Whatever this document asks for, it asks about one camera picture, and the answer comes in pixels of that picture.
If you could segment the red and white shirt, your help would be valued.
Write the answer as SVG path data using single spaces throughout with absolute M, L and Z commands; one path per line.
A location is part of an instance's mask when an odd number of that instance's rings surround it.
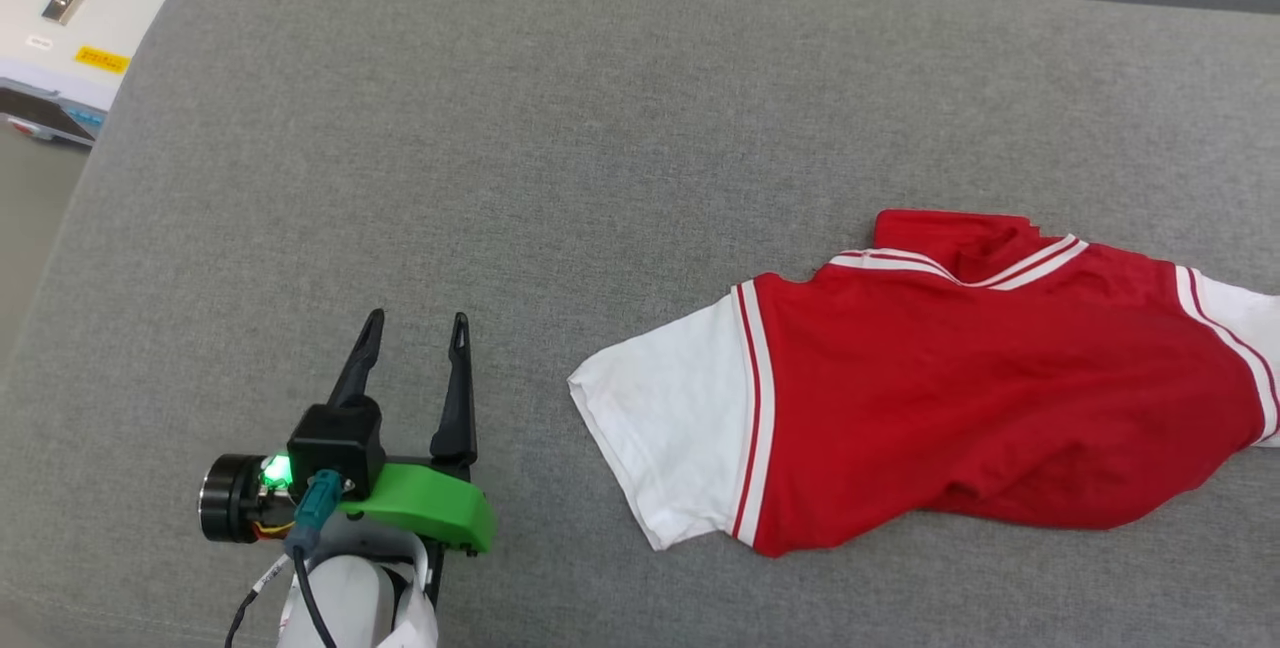
M 1280 295 L 1028 218 L 884 210 L 608 347 L 571 398 L 652 548 L 826 549 L 911 511 L 1107 530 L 1280 447 Z

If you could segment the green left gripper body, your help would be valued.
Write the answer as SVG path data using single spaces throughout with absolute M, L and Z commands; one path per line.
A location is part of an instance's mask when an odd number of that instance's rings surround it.
M 243 544 L 284 539 L 301 499 L 291 488 L 284 455 L 223 455 L 200 487 L 202 534 Z M 416 464 L 387 464 L 367 499 L 344 497 L 335 514 L 371 519 L 470 555 L 486 553 L 497 529 L 494 511 L 476 485 Z

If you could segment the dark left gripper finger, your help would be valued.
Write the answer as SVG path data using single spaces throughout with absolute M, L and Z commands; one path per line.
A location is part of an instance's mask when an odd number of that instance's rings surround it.
M 329 396 L 330 407 L 338 409 L 366 396 L 369 374 L 378 364 L 384 323 L 383 309 L 372 310 L 366 318 Z
M 466 314 L 456 314 L 448 359 L 451 375 L 440 421 L 431 438 L 433 461 L 476 461 L 472 342 Z

